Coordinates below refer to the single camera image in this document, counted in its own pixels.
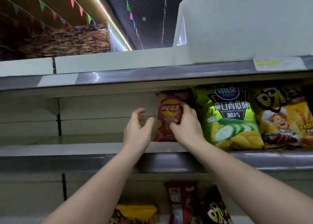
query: ceiling fixture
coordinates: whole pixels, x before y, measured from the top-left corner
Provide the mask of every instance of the ceiling fixture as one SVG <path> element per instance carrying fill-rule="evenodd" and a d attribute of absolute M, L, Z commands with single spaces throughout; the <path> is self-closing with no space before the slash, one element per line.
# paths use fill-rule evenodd
<path fill-rule="evenodd" d="M 119 34 L 122 36 L 122 39 L 124 40 L 125 44 L 128 46 L 129 50 L 132 51 L 131 46 L 128 44 L 128 42 L 126 41 L 126 39 L 124 38 L 123 34 L 120 32 L 119 28 L 117 28 L 116 24 L 113 22 L 111 16 L 108 14 L 108 12 L 106 11 L 106 9 L 104 8 L 104 6 L 102 5 L 102 3 L 100 2 L 100 0 L 96 0 L 99 5 L 101 6 L 102 10 L 104 11 L 104 13 L 107 15 L 108 19 L 111 21 L 112 25 L 116 28 L 116 30 L 119 32 Z"/>

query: gray shelf edge strip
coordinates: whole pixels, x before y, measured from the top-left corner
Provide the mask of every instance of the gray shelf edge strip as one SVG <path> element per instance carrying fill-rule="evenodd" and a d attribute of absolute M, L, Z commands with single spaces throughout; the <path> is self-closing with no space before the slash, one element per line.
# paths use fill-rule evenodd
<path fill-rule="evenodd" d="M 313 171 L 313 152 L 234 152 L 264 172 Z M 96 172 L 115 154 L 0 157 L 0 172 Z M 201 173 L 207 170 L 188 152 L 145 153 L 134 173 Z"/>
<path fill-rule="evenodd" d="M 301 58 L 307 70 L 313 70 L 313 56 L 302 56 Z M 0 77 L 0 91 L 295 72 L 303 72 L 303 70 L 260 72 L 256 71 L 253 60 L 243 60 L 99 72 Z"/>

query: dark slatted ceiling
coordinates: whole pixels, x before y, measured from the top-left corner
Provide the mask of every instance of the dark slatted ceiling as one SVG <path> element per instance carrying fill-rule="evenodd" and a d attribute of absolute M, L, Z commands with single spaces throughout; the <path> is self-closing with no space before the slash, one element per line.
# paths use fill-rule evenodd
<path fill-rule="evenodd" d="M 128 34 L 129 41 L 135 49 L 141 49 L 140 42 L 134 30 L 126 0 L 107 0 L 113 12 Z M 166 0 L 166 19 L 164 22 L 164 40 L 162 40 L 162 25 L 164 0 L 128 0 L 133 18 L 144 49 L 172 47 L 176 28 L 178 7 L 182 0 Z"/>

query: price tag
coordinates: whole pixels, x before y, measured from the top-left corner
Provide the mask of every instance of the price tag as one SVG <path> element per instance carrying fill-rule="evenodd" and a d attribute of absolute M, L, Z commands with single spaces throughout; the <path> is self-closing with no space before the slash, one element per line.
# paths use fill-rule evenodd
<path fill-rule="evenodd" d="M 257 71 L 291 71 L 306 70 L 300 57 L 257 58 L 253 59 Z"/>

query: yellow package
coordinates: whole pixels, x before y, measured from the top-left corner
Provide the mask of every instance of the yellow package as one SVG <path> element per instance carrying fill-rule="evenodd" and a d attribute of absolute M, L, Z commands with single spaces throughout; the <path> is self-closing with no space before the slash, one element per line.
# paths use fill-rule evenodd
<path fill-rule="evenodd" d="M 155 222 L 157 208 L 153 205 L 117 205 L 116 209 L 128 219 L 139 219 L 152 224 Z"/>
<path fill-rule="evenodd" d="M 256 88 L 251 98 L 266 148 L 313 148 L 313 117 L 300 86 Z"/>

